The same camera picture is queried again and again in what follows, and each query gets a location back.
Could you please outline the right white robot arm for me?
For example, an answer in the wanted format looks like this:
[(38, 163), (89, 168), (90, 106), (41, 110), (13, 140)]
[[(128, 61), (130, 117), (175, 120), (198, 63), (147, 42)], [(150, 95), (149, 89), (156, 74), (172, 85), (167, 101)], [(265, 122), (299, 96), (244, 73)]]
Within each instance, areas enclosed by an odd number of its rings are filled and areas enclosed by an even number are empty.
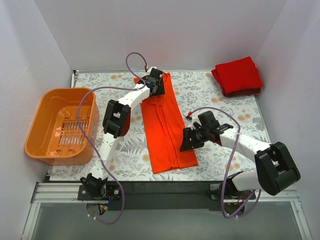
[(245, 191), (263, 190), (275, 196), (301, 179), (287, 146), (282, 142), (268, 143), (239, 133), (230, 124), (220, 124), (213, 112), (206, 111), (186, 119), (190, 127), (182, 130), (181, 152), (202, 148), (210, 141), (230, 148), (255, 164), (255, 170), (229, 175), (220, 189), (230, 198), (237, 199)]

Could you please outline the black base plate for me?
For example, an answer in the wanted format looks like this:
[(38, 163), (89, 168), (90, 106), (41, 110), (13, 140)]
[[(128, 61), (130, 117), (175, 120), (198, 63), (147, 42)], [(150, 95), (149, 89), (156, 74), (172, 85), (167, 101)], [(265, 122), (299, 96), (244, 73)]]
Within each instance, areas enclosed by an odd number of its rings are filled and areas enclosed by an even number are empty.
[(219, 181), (122, 181), (122, 188), (108, 181), (108, 193), (103, 199), (92, 197), (81, 184), (77, 200), (102, 204), (111, 200), (108, 209), (118, 211), (124, 200), (125, 210), (205, 209), (220, 211), (221, 201), (209, 196)]

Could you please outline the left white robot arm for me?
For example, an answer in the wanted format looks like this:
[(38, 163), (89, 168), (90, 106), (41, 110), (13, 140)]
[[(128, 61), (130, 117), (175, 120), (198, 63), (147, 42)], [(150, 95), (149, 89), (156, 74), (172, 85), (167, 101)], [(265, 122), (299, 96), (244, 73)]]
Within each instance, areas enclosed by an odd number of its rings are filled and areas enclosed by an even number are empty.
[(111, 174), (105, 163), (113, 156), (121, 137), (124, 137), (129, 131), (131, 111), (143, 100), (165, 94), (165, 75), (163, 71), (151, 67), (147, 70), (147, 75), (139, 79), (134, 88), (127, 89), (128, 93), (125, 96), (107, 103), (102, 121), (103, 139), (99, 150), (89, 136), (83, 134), (96, 151), (98, 160), (95, 161), (87, 177), (82, 177), (80, 181), (86, 192), (95, 200), (103, 199), (108, 193), (107, 179)]

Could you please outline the aluminium frame rail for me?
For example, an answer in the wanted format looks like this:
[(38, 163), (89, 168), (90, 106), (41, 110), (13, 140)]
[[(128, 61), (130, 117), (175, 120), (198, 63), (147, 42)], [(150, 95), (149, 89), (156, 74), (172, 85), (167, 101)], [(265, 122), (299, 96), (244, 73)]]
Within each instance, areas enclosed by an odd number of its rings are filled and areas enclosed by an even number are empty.
[(250, 200), (249, 214), (226, 219), (208, 181), (127, 181), (125, 210), (106, 225), (99, 202), (79, 182), (37, 183), (24, 240), (310, 240), (295, 188)]

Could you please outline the folded dark red t-shirt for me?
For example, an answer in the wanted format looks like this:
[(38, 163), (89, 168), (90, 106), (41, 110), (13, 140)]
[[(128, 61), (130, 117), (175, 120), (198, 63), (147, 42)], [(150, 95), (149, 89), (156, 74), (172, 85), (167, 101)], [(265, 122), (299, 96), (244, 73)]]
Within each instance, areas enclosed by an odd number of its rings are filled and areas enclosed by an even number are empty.
[(253, 89), (242, 89), (227, 93), (224, 88), (221, 89), (221, 92), (224, 97), (227, 98), (235, 98), (242, 96), (251, 96), (251, 95), (259, 95), (261, 93), (261, 88), (253, 88)]

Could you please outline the orange t-shirt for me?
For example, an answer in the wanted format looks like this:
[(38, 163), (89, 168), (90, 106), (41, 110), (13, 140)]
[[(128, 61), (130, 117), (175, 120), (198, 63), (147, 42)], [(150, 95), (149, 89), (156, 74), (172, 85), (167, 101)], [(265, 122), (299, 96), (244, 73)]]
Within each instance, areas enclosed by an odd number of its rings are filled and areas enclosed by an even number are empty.
[(198, 165), (193, 150), (180, 151), (186, 126), (169, 72), (164, 75), (164, 90), (164, 95), (148, 97), (140, 104), (154, 174)]

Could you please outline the floral patterned table mat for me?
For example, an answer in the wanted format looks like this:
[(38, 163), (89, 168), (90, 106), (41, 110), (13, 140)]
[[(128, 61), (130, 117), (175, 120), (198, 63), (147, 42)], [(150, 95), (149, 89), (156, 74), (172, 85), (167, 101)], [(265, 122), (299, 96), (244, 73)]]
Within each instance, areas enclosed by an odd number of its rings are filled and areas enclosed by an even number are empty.
[[(241, 133), (267, 142), (269, 136), (254, 96), (224, 97), (209, 71), (173, 71), (171, 82), (182, 116), (190, 111), (196, 114), (212, 110), (221, 124), (240, 126)], [(95, 90), (101, 116), (109, 100), (118, 100), (134, 83), (129, 72), (82, 72), (73, 80), (73, 87)], [(119, 181), (214, 181), (225, 173), (252, 171), (255, 164), (230, 148), (206, 142), (196, 149), (198, 165), (154, 174), (147, 147), (141, 108), (131, 113), (130, 129), (117, 145), (113, 157), (105, 165)]]

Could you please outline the orange plastic basket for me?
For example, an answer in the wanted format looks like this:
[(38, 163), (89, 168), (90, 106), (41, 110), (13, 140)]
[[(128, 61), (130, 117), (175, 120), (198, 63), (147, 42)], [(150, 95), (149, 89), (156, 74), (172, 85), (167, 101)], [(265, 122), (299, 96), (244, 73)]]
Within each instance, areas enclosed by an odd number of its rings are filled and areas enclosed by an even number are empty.
[(88, 163), (94, 149), (99, 109), (96, 95), (86, 87), (56, 88), (41, 99), (29, 130), (26, 154), (53, 166)]

